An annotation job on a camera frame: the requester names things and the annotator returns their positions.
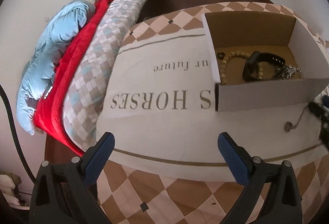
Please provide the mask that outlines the black wrist band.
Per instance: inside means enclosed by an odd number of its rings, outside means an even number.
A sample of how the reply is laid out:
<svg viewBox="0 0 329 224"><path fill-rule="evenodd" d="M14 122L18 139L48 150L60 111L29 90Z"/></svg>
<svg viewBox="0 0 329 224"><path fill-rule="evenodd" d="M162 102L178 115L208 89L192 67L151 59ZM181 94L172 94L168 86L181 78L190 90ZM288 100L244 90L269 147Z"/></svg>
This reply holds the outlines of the black wrist band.
<svg viewBox="0 0 329 224"><path fill-rule="evenodd" d="M282 77L286 61L279 55L269 52L253 52L247 59L243 69L245 82L278 80ZM265 78L265 69L272 67L272 77Z"/></svg>

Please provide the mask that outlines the checkered bed mattress cover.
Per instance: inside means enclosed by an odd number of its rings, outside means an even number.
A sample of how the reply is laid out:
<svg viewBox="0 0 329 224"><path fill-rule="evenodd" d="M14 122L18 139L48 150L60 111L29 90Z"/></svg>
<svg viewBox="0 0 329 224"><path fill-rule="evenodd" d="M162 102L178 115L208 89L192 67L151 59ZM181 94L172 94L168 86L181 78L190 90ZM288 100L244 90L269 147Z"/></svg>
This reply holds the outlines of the checkered bed mattress cover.
<svg viewBox="0 0 329 224"><path fill-rule="evenodd" d="M82 155L96 144L96 122L103 110L115 59L147 0L111 0L84 53L63 101L67 146Z"/></svg>

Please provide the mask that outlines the red blanket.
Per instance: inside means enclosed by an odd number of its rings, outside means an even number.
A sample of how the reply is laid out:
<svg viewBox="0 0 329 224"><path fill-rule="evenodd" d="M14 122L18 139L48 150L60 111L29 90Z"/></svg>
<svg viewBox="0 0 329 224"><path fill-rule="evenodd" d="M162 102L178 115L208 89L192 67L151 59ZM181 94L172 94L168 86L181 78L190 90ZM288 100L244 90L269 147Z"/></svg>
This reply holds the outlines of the red blanket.
<svg viewBox="0 0 329 224"><path fill-rule="evenodd" d="M63 101L74 73L86 51L78 46L69 47L55 70L55 81L50 93L39 100L34 114L34 124L53 138L66 145L62 121Z"/></svg>

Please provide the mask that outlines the checkered printed table cloth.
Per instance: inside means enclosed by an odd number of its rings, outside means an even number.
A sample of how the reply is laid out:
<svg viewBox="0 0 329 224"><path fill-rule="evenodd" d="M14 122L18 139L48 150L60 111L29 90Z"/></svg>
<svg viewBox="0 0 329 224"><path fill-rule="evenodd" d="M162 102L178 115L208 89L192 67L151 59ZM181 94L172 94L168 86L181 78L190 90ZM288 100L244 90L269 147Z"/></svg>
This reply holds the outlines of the checkered printed table cloth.
<svg viewBox="0 0 329 224"><path fill-rule="evenodd" d="M229 11L297 17L278 5L216 3L160 15L125 35L97 123L99 135L115 136L97 182L112 223L219 223L243 189L218 151L222 132L266 162L291 162L304 222L326 199L328 151L307 103L215 110L202 16Z"/></svg>

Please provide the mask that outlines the white cardboard box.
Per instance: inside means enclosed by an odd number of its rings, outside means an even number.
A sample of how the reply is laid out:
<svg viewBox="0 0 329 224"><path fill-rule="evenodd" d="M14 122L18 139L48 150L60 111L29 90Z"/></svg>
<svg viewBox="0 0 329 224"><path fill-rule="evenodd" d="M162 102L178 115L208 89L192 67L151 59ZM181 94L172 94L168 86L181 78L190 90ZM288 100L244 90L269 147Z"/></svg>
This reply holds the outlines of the white cardboard box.
<svg viewBox="0 0 329 224"><path fill-rule="evenodd" d="M328 54L295 16L216 12L202 24L217 112L303 104L328 86Z"/></svg>

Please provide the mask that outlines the light blue duvet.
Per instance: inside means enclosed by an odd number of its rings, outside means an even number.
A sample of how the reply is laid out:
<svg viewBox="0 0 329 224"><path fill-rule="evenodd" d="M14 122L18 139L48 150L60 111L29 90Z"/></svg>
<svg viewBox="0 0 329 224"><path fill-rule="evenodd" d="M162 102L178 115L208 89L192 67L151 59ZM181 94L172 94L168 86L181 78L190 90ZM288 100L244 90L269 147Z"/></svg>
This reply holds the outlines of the light blue duvet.
<svg viewBox="0 0 329 224"><path fill-rule="evenodd" d="M103 16L114 15L124 0L75 0L65 5L48 23L37 41L34 55L22 72L16 115L20 126L30 135L35 133L34 114L39 99L53 84L55 70L69 47L86 51L87 38L96 34Z"/></svg>

